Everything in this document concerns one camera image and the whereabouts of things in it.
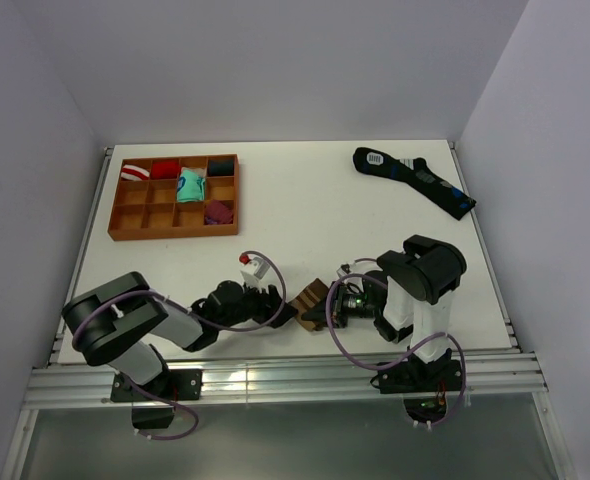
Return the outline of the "brown striped sock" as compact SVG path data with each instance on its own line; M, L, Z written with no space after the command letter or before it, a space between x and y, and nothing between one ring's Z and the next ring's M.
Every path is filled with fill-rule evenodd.
M308 332L326 327L325 302L329 287L319 278L309 283L289 305L296 310L296 322Z

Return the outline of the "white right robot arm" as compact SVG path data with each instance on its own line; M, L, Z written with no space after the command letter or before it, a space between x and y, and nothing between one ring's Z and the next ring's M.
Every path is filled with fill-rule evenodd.
M376 268L361 272L365 262ZM454 293L466 271L467 262L456 246L413 235L400 252L389 250L376 259L343 265L331 287L311 283L300 298L315 303L305 307L300 318L317 329L329 327L351 363L377 373L380 389L385 384L396 392L459 388L463 362L452 358L457 343L449 325ZM408 341L408 351L400 360L376 366L352 357L337 335L352 318L371 319L385 341Z

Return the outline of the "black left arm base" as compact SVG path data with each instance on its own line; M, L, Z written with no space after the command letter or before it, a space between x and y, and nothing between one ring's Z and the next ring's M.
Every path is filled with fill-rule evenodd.
M202 377L201 369L171 369L139 386L125 374L118 373L114 376L109 399L112 403L131 405L131 423L135 429L158 434L185 412L177 404L200 399Z

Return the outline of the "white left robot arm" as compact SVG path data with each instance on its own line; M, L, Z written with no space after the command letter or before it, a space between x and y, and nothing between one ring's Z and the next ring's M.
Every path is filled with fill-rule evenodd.
M156 347L153 335L195 353L213 345L222 331L253 321L282 327L297 315L278 288L223 281L189 308L164 299L139 272L124 274L69 301L61 311L73 349L90 366L109 365L122 395L169 399L183 390Z

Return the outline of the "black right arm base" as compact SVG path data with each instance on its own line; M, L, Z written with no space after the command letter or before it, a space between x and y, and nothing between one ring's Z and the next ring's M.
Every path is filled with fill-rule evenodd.
M448 349L439 359L424 363L412 355L407 361L376 373L370 384L380 394L402 394L407 416L428 430L443 423L465 404L466 368Z

